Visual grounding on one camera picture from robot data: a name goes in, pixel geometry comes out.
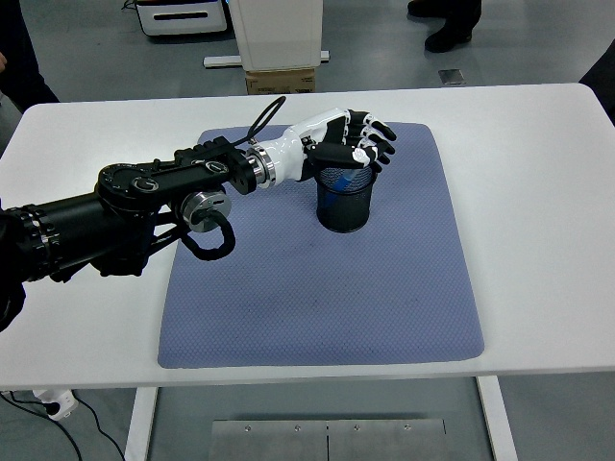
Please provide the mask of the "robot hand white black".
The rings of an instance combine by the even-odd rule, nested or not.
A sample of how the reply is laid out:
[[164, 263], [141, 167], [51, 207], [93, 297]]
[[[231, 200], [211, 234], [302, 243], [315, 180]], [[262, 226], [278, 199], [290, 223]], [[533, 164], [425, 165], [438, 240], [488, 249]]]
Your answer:
[[261, 143], [273, 161], [275, 183], [304, 181], [326, 168], [381, 168], [395, 153], [397, 135], [372, 113], [330, 109], [286, 128]]

